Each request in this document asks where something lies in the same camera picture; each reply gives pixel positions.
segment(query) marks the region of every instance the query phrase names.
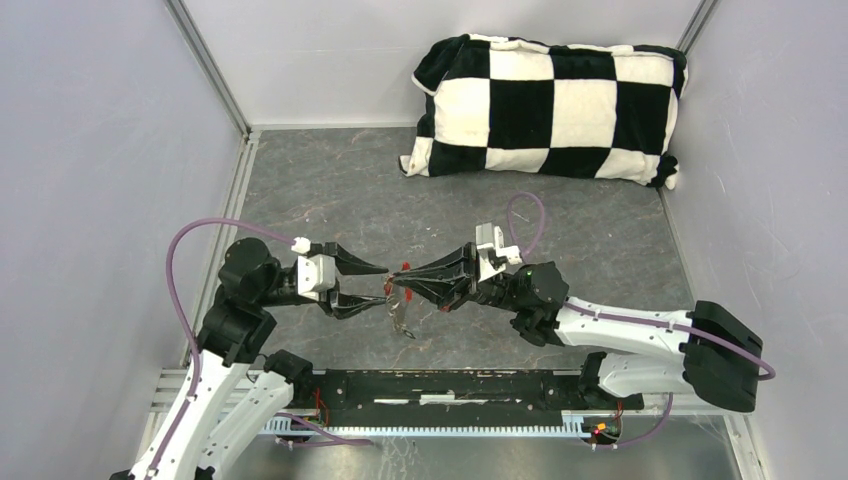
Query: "gray floor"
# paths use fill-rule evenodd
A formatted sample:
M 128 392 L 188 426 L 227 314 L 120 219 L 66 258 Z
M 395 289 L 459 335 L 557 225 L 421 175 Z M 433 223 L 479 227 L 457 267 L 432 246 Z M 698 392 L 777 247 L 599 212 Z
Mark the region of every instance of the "gray floor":
M 626 419 L 647 430 L 652 418 Z M 257 437 L 233 466 L 232 478 L 251 480 L 627 479 L 738 480 L 721 419 L 672 418 L 650 441 L 592 453 L 576 439 L 375 439 L 375 447 L 300 449 Z
M 332 129 L 264 132 L 243 220 L 315 242 L 338 241 L 392 270 L 404 261 L 436 260 L 474 239 L 474 226 L 506 230 L 505 206 L 516 192 L 540 196 L 545 234 L 529 261 L 554 260 L 571 294 L 642 309 L 690 308 L 662 203 L 632 182 L 577 180 L 516 172 L 406 178 L 397 168 L 414 131 Z M 538 214 L 520 201 L 520 239 L 533 235 Z M 287 247 L 271 244 L 284 261 Z M 348 293 L 381 294 L 383 278 L 345 277 Z M 509 326 L 511 316 L 465 305 L 434 311 L 420 298 L 407 312 L 416 340 L 392 332 L 383 308 L 349 320 L 315 306 L 272 309 L 278 327 L 266 352 L 285 348 L 316 368 L 579 368 L 587 349 L 533 347 Z

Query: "white square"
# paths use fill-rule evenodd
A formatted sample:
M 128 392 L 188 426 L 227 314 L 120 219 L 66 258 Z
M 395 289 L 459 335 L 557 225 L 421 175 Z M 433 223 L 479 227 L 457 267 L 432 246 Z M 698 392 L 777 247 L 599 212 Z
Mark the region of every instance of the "white square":
M 617 98 L 613 80 L 555 80 L 551 147 L 611 147 Z
M 623 178 L 647 185 L 657 176 L 659 155 L 645 155 L 642 152 L 613 148 L 607 160 L 595 173 L 595 178 Z
M 488 78 L 442 81 L 433 101 L 436 105 L 436 140 L 468 147 L 488 145 Z
M 554 62 L 541 53 L 491 50 L 489 71 L 493 80 L 553 80 Z
M 505 150 L 490 148 L 486 150 L 486 170 L 514 170 L 536 173 L 548 158 L 547 148 L 521 148 Z
M 613 61 L 619 82 L 674 85 L 674 63 L 668 57 L 654 54 L 614 56 Z

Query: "checkered blanket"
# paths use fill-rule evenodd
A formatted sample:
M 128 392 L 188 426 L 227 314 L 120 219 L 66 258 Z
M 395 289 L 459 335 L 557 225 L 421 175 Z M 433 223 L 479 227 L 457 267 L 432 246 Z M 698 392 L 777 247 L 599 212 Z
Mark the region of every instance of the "checkered blanket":
M 667 155 L 686 58 L 649 45 L 442 40 L 412 76 L 426 94 L 407 175 L 517 170 L 674 188 Z

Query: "cable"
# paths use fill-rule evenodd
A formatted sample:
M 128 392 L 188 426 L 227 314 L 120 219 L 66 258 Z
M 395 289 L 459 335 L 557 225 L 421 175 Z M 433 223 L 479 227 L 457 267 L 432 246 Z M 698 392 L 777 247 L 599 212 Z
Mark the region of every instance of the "cable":
M 515 234 L 515 225 L 512 221 L 512 204 L 521 197 L 527 197 L 530 200 L 533 200 L 533 202 L 536 203 L 536 206 L 539 207 L 539 224 L 536 227 L 536 234 L 533 236 L 533 240 L 530 244 L 527 245 L 527 248 L 521 248 L 521 246 L 518 245 L 518 235 Z M 545 205 L 542 204 L 542 200 L 539 197 L 530 192 L 516 193 L 506 204 L 506 225 L 509 228 L 512 243 L 518 245 L 518 248 L 521 250 L 521 256 L 526 257 L 527 255 L 530 255 L 530 253 L 536 249 L 536 245 L 538 245 L 539 240 L 542 238 L 542 234 L 545 233 Z
M 229 218 L 213 217 L 195 220 L 181 228 L 180 231 L 178 231 L 177 234 L 174 235 L 174 238 L 171 240 L 171 244 L 168 245 L 168 253 L 165 256 L 165 282 L 168 285 L 168 293 L 171 296 L 171 302 L 174 304 L 174 310 L 177 312 L 177 318 L 180 321 L 180 326 L 183 328 L 183 333 L 185 334 L 186 340 L 188 340 L 189 355 L 191 357 L 192 375 L 191 383 L 188 387 L 188 393 L 186 394 L 186 399 L 183 400 L 183 404 L 180 405 L 180 409 L 174 416 L 174 422 L 165 432 L 165 435 L 162 437 L 162 443 L 159 444 L 159 448 L 156 450 L 156 453 L 153 454 L 153 459 L 150 462 L 150 466 L 147 468 L 148 473 L 146 473 L 144 477 L 145 480 L 151 479 L 149 472 L 155 472 L 156 467 L 159 466 L 159 462 L 162 461 L 162 456 L 165 455 L 165 450 L 168 448 L 168 444 L 171 443 L 171 439 L 174 437 L 174 434 L 176 433 L 180 422 L 182 422 L 183 417 L 185 417 L 185 414 L 188 411 L 188 407 L 191 405 L 191 401 L 189 399 L 194 398 L 195 393 L 197 392 L 197 384 L 200 382 L 200 370 L 202 366 L 200 363 L 200 351 L 197 348 L 197 339 L 194 338 L 194 332 L 192 332 L 191 325 L 188 322 L 188 318 L 186 318 L 185 311 L 183 310 L 183 306 L 180 303 L 180 298 L 177 295 L 177 287 L 176 283 L 174 282 L 174 254 L 177 251 L 177 245 L 179 245 L 180 240 L 182 240 L 182 238 L 188 232 L 204 225 L 230 225 L 233 227 L 238 227 L 245 230 L 249 230 L 254 233 L 265 235 L 267 237 L 279 240 L 280 242 L 288 245 L 294 245 L 294 240 L 292 238 L 272 232 L 258 225 L 253 225 L 239 220 L 232 220 Z
M 570 303 L 567 300 L 566 300 L 564 306 L 567 307 L 567 308 L 570 308 L 571 310 L 574 310 L 575 312 L 582 313 L 584 315 L 596 316 L 596 313 L 597 313 L 597 312 L 594 312 L 594 311 L 589 310 L 587 308 L 578 307 L 577 305 L 574 305 L 573 303 Z M 771 380 L 772 378 L 777 376 L 777 371 L 775 371 L 774 367 L 769 365 L 763 359 L 758 358 L 756 355 L 748 352 L 747 350 L 739 347 L 738 345 L 736 345 L 734 343 L 731 343 L 731 342 L 729 342 L 729 341 L 727 341 L 727 340 L 725 340 L 721 337 L 718 337 L 716 335 L 713 335 L 712 333 L 705 332 L 705 331 L 700 330 L 700 329 L 695 328 L 695 327 L 690 327 L 688 325 L 680 325 L 680 324 L 676 324 L 676 323 L 672 324 L 670 322 L 664 322 L 662 320 L 653 320 L 653 319 L 648 319 L 648 318 L 631 317 L 631 316 L 627 316 L 627 315 L 616 315 L 616 314 L 612 314 L 612 313 L 600 313 L 600 314 L 597 315 L 597 318 L 602 319 L 602 320 L 614 320 L 614 321 L 617 321 L 617 322 L 634 323 L 636 325 L 647 325 L 647 326 L 651 326 L 651 327 L 658 327 L 658 328 L 665 328 L 665 329 L 679 330 L 681 332 L 686 332 L 690 335 L 695 335 L 696 337 L 701 337 L 705 340 L 709 340 L 709 341 L 715 343 L 716 345 L 720 345 L 720 346 L 730 350 L 731 352 L 739 355 L 740 357 L 744 358 L 745 360 L 748 360 L 749 362 L 753 363 L 754 365 L 757 365 L 758 367 L 762 368 L 763 370 L 766 371 L 766 373 L 764 373 L 764 374 L 762 374 L 758 377 L 759 380 L 761 380 L 761 381 Z
M 671 406 L 672 406 L 673 403 L 674 403 L 674 394 L 669 393 L 668 394 L 668 403 L 666 403 L 666 405 L 665 405 L 665 410 L 663 410 L 663 414 L 660 417 L 660 421 L 657 422 L 656 425 L 654 425 L 653 428 L 648 430 L 648 432 L 645 433 L 644 435 L 640 435 L 636 438 L 632 438 L 630 440 L 625 440 L 623 442 L 614 443 L 612 445 L 598 445 L 596 443 L 596 444 L 592 445 L 592 450 L 596 450 L 596 449 L 618 450 L 619 448 L 629 447 L 629 446 L 635 445 L 635 444 L 640 443 L 640 442 L 644 442 L 645 440 L 652 438 L 660 430 L 662 430 L 662 428 L 665 426 L 666 422 L 668 422 L 668 418 L 671 416 Z
M 374 445 L 374 442 L 372 442 L 371 440 L 368 440 L 367 438 L 347 439 L 347 438 L 338 437 L 338 436 L 333 435 L 332 433 L 324 430 L 323 428 L 321 428 L 317 425 L 314 425 L 310 422 L 307 422 L 306 420 L 298 417 L 297 415 L 293 415 L 291 413 L 277 413 L 274 416 L 275 417 L 285 417 L 285 418 L 289 418 L 291 420 L 294 420 L 295 422 L 303 425 L 304 427 L 312 430 L 313 432 L 321 435 L 322 437 L 326 437 L 326 438 L 330 439 L 330 441 L 328 441 L 328 442 L 317 442 L 317 443 L 294 443 L 294 442 L 286 442 L 284 440 L 277 439 L 277 443 L 288 444 L 289 447 L 314 448 L 314 447 L 330 447 L 330 446 L 333 446 L 333 445 L 353 445 L 353 446 Z

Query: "gray wall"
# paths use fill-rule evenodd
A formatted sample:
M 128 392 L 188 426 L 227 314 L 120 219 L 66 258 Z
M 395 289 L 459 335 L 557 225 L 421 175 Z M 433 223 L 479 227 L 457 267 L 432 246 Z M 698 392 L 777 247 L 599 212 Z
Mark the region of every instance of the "gray wall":
M 774 478 L 842 478 L 848 449 L 848 3 L 730 0 L 690 56 L 668 195 L 695 293 L 758 331 Z
M 0 478 L 106 479 L 178 361 L 168 241 L 240 138 L 161 1 L 3 2 L 0 65 Z M 178 253 L 189 306 L 210 233 Z
M 698 0 L 186 0 L 253 124 L 413 124 L 412 71 L 462 33 L 674 45 Z

